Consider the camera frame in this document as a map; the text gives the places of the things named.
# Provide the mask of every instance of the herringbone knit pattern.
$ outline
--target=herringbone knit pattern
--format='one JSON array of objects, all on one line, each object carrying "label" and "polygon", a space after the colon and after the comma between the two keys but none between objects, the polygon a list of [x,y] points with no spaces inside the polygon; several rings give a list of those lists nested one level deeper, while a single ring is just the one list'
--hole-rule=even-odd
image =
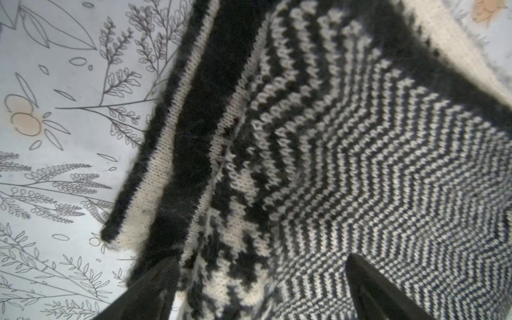
[{"label": "herringbone knit pattern", "polygon": [[510,308],[510,111],[385,38],[406,24],[384,1],[346,3],[260,23],[204,155],[184,318],[355,318],[351,252],[436,319]]}]

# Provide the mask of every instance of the white knit stripe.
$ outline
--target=white knit stripe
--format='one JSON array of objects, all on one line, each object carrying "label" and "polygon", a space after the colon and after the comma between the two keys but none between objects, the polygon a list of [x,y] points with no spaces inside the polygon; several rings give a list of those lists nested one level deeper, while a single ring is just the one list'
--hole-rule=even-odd
[{"label": "white knit stripe", "polygon": [[[250,76],[256,71],[256,68],[258,66],[258,63],[260,61],[260,56],[263,53],[263,50],[265,48],[266,44],[266,36],[268,32],[268,25],[269,25],[269,15],[266,16],[265,20],[262,23],[262,26],[258,30],[258,34],[256,35],[255,42],[253,45],[253,49],[251,51],[251,55],[244,66],[242,75],[237,83],[237,86],[235,87],[235,91],[231,96],[230,102],[228,106],[226,107],[226,111],[222,115],[221,120],[219,121],[219,124],[217,126],[215,135],[212,137],[211,144],[210,144],[210,153],[209,153],[209,159],[210,159],[210,165],[211,165],[211,179],[213,179],[215,176],[218,176],[221,174],[219,172],[219,161],[222,161],[221,159],[221,152],[223,148],[226,148],[226,142],[222,138],[222,134],[225,132],[225,130],[234,125],[236,117],[240,117],[242,112],[245,112],[245,110],[239,110],[240,105],[243,105],[243,101],[246,99],[247,94],[247,82],[250,78]],[[239,121],[238,128],[236,129],[236,132],[239,130],[240,126],[242,125],[243,121]],[[211,192],[213,190],[213,185],[209,185],[204,190],[203,194],[201,195],[201,198],[199,199],[198,207],[196,208],[196,211],[194,212],[194,216],[190,222],[190,226],[188,228],[188,234],[187,238],[185,240],[185,249],[183,251],[183,254],[181,255],[180,259],[180,267],[183,268],[185,262],[190,259],[190,257],[193,255],[194,250],[199,245],[199,239],[198,235],[199,232],[201,232],[204,227],[199,225],[199,219],[203,217],[206,213],[206,211],[210,207],[210,201],[211,201]]]},{"label": "white knit stripe", "polygon": [[201,29],[194,41],[184,73],[180,77],[178,87],[169,106],[169,114],[165,119],[156,148],[147,164],[147,171],[131,198],[120,227],[120,233],[112,241],[117,247],[137,250],[143,245],[148,236],[164,188],[172,179],[176,124],[185,98],[190,91],[197,67],[201,62],[219,6],[220,0],[211,0],[208,4]]}]

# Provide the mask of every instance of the black fabric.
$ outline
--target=black fabric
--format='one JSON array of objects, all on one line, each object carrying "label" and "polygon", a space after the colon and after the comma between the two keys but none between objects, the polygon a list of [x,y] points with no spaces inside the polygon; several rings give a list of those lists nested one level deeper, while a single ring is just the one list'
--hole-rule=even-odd
[{"label": "black fabric", "polygon": [[124,213],[130,204],[130,199],[147,171],[147,163],[156,148],[160,132],[164,126],[166,116],[169,113],[168,108],[172,100],[172,94],[178,86],[180,75],[184,71],[186,61],[190,55],[196,35],[201,28],[207,7],[208,3],[203,1],[196,1],[194,4],[192,14],[188,20],[187,30],[181,40],[182,45],[180,45],[176,54],[173,71],[167,81],[165,94],[162,95],[161,100],[155,107],[153,117],[144,135],[144,142],[140,146],[134,167],[126,179],[121,192],[117,196],[117,201],[109,219],[101,230],[101,238],[104,241],[109,242],[119,234],[119,228],[124,220]]},{"label": "black fabric", "polygon": [[[211,136],[250,54],[258,25],[272,2],[221,1],[220,13],[176,128],[173,177],[165,188],[151,235],[130,282],[163,257],[181,254],[174,246],[185,240],[191,215],[211,174],[207,157]],[[170,89],[165,97],[170,101]]]}]

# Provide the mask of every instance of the orange flower drawing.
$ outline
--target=orange flower drawing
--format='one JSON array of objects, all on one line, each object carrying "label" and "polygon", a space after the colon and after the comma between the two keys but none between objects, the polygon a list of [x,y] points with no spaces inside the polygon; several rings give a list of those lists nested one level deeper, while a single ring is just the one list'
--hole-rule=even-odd
[{"label": "orange flower drawing", "polygon": [[[71,133],[57,122],[48,120],[48,117],[52,114],[51,112],[46,112],[41,116],[40,113],[37,112],[39,106],[28,83],[17,73],[16,78],[26,96],[9,94],[4,99],[5,107],[7,111],[11,113],[10,122],[14,129],[18,133],[29,137],[41,136],[42,133],[44,133],[44,137],[56,148],[63,150],[62,145],[51,129],[68,135]],[[30,145],[29,150],[37,149],[41,145],[42,139],[35,140]]]},{"label": "orange flower drawing", "polygon": [[473,10],[473,21],[476,23],[487,23],[487,26],[498,15],[498,13],[508,8],[505,0],[476,0]]}]

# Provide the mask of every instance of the black and white knitwear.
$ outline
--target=black and white knitwear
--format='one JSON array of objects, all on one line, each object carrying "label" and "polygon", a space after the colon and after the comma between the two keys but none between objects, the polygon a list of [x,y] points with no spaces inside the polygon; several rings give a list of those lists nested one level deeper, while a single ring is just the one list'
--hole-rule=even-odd
[{"label": "black and white knitwear", "polygon": [[196,0],[102,238],[184,319],[354,319],[348,254],[438,320],[512,305],[512,110],[391,0]]}]

